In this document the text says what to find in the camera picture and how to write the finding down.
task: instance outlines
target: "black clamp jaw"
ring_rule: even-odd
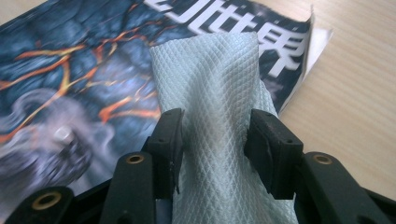
[[[142,151],[121,157],[111,180],[77,197],[67,187],[42,189],[6,224],[154,224],[155,200],[178,192],[181,119],[181,109],[163,113]],[[270,113],[252,110],[244,152],[268,193],[294,199],[299,223],[396,223],[396,202],[361,188],[336,158],[304,154],[303,143]]]
[[[299,223],[396,223],[396,202],[363,189],[336,158],[303,143],[270,113],[253,109],[244,149],[268,193],[294,198]]]

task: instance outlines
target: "brass insert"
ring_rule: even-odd
[[[145,158],[141,155],[133,155],[130,156],[126,159],[126,162],[130,163],[130,164],[137,164],[141,161],[143,161]]]
[[[58,191],[52,191],[41,195],[36,198],[32,204],[32,208],[35,210],[44,210],[52,207],[58,203],[62,198],[62,194]]]
[[[320,163],[320,164],[324,164],[324,165],[330,165],[332,164],[332,159],[330,159],[329,157],[325,156],[325,155],[315,155],[314,156],[314,161]]]

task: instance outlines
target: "magazine cover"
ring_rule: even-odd
[[[161,115],[149,48],[256,32],[277,112],[304,74],[310,21],[246,0],[49,0],[0,27],[0,222],[49,186],[80,194],[140,150]]]

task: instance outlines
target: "white mesh fabric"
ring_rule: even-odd
[[[254,33],[198,35],[150,50],[161,111],[184,110],[173,223],[293,223],[243,154],[252,108],[276,113]]]

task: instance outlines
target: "wooden table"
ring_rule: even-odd
[[[2,0],[0,24],[42,2]],[[283,122],[304,142],[305,152],[333,155],[363,187],[396,200],[396,3],[259,2],[303,21],[313,4],[316,26],[334,30],[281,115]]]

